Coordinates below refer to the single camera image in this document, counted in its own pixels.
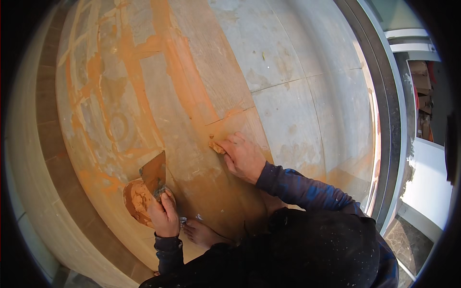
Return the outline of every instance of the trowel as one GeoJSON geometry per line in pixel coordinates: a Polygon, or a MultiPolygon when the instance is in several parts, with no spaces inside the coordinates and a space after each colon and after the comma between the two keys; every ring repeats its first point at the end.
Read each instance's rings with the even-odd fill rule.
{"type": "Polygon", "coordinates": [[[141,167],[139,174],[149,192],[158,202],[162,203],[160,196],[165,192],[165,189],[168,189],[166,186],[165,151],[162,151],[162,153],[141,167]]]}

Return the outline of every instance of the hand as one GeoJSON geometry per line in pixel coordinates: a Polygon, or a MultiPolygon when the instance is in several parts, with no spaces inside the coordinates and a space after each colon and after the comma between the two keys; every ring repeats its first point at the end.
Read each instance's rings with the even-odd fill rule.
{"type": "Polygon", "coordinates": [[[246,182],[256,184],[266,165],[260,148],[239,131],[227,135],[226,140],[216,141],[216,144],[226,151],[224,161],[229,171],[246,182]]]}
{"type": "Polygon", "coordinates": [[[155,200],[151,195],[151,205],[147,208],[147,213],[152,220],[155,233],[160,237],[175,237],[179,235],[179,216],[176,212],[176,205],[172,194],[168,189],[162,193],[162,204],[155,200]]]}

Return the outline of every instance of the person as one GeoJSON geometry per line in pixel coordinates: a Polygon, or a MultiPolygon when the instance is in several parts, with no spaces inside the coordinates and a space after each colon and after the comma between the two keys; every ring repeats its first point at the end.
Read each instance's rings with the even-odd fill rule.
{"type": "Polygon", "coordinates": [[[178,214],[171,193],[163,193],[162,204],[152,201],[148,208],[160,276],[140,288],[397,287],[393,252],[351,196],[270,164],[240,132],[216,143],[226,151],[224,160],[233,175],[265,191],[269,232],[235,246],[205,224],[187,220],[187,238],[208,250],[184,264],[178,214]],[[305,211],[288,209],[285,203],[305,211]]]}

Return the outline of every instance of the left hand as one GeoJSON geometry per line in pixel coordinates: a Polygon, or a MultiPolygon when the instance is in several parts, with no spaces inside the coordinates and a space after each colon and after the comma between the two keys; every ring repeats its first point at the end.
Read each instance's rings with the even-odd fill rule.
{"type": "Polygon", "coordinates": [[[151,205],[147,209],[155,233],[160,237],[175,237],[179,235],[179,216],[176,212],[176,205],[173,201],[172,194],[168,189],[161,195],[162,204],[152,196],[151,205]]]}

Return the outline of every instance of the dark long-sleeve shirt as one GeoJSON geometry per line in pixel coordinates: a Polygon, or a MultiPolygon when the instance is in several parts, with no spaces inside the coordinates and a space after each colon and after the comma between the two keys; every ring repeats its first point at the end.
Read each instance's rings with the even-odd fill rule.
{"type": "MultiPolygon", "coordinates": [[[[360,204],[340,189],[304,177],[293,169],[284,170],[282,166],[274,166],[268,162],[266,162],[256,187],[272,196],[279,197],[287,204],[298,205],[306,210],[324,209],[366,217],[360,209],[360,204]]],[[[378,232],[376,238],[380,251],[379,269],[372,287],[397,287],[397,260],[378,232]]],[[[178,237],[156,237],[155,239],[155,249],[158,251],[157,257],[160,260],[159,272],[161,274],[173,272],[184,265],[182,242],[178,237]]]]}

